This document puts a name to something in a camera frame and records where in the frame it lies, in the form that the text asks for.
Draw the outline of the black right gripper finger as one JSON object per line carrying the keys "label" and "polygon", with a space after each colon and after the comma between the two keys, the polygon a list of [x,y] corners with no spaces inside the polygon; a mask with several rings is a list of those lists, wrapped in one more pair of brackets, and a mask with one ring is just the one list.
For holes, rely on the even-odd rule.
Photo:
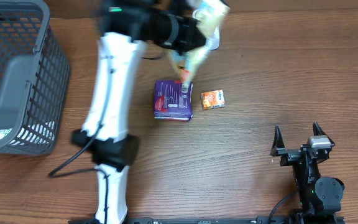
{"label": "black right gripper finger", "polygon": [[317,122],[313,123],[313,134],[315,136],[325,136],[329,140],[331,146],[335,146],[335,142],[321,129]]}
{"label": "black right gripper finger", "polygon": [[280,156],[285,150],[285,145],[283,142],[282,134],[280,132],[279,125],[275,126],[275,133],[272,148],[270,150],[270,155],[273,157]]}

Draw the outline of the yellow snack bag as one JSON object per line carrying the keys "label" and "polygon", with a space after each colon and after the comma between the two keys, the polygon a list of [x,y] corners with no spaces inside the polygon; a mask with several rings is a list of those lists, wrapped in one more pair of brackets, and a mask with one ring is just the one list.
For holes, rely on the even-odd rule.
{"label": "yellow snack bag", "polygon": [[219,26],[229,13],[230,7],[223,0],[186,0],[186,3],[193,10],[192,18],[196,20],[196,28],[205,38],[205,42],[187,52],[169,50],[168,56],[180,81],[189,85],[210,51],[219,47]]}

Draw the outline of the purple red pad package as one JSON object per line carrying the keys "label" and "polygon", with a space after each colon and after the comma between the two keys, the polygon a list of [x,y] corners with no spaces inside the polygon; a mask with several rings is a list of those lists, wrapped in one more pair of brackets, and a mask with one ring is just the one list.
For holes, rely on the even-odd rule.
{"label": "purple red pad package", "polygon": [[179,80],[157,80],[154,86],[154,118],[189,121],[193,117],[191,104],[193,84]]}

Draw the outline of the small orange snack packet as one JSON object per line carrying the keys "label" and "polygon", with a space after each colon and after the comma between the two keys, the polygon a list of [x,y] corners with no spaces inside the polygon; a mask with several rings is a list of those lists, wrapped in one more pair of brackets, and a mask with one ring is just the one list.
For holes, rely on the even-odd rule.
{"label": "small orange snack packet", "polygon": [[202,93],[201,104],[204,110],[225,107],[224,92],[222,90],[214,90]]}

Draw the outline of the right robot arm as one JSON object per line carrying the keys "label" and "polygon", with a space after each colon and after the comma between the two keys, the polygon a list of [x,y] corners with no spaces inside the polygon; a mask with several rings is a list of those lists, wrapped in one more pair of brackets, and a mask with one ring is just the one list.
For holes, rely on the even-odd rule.
{"label": "right robot arm", "polygon": [[270,155],[280,158],[281,166],[291,166],[299,194],[301,211],[291,219],[297,223],[335,222],[341,210],[344,183],[338,178],[323,177],[318,165],[329,159],[334,141],[313,123],[313,135],[299,149],[286,149],[279,126],[275,127]]}

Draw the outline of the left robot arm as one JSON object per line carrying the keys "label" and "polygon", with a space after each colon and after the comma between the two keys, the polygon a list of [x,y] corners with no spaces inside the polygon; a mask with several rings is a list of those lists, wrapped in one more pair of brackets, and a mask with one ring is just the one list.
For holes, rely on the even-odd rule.
{"label": "left robot arm", "polygon": [[196,19],[184,16],[186,1],[167,9],[157,1],[101,1],[100,39],[93,100],[81,129],[71,140],[91,153],[98,177],[98,209],[89,223],[125,223],[127,175],[140,139],[128,133],[129,107],[147,43],[179,52],[201,47],[205,36]]}

